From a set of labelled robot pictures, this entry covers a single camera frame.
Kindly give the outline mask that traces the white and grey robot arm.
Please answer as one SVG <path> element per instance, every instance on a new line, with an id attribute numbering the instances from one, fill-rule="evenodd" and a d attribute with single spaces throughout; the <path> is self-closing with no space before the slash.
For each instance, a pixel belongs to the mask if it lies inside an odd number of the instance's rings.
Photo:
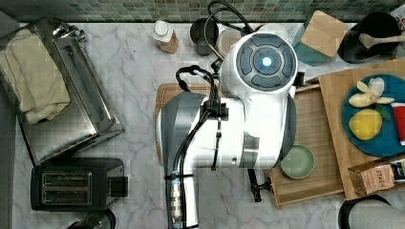
<path id="1" fill-rule="evenodd" d="M 286 39 L 257 31 L 234 44 L 218 77 L 198 66 L 179 70 L 202 77 L 209 91 L 193 93 L 181 81 L 157 114 L 169 229 L 199 228 L 194 169 L 270 169 L 286 157 L 296 131 L 297 64 Z"/>

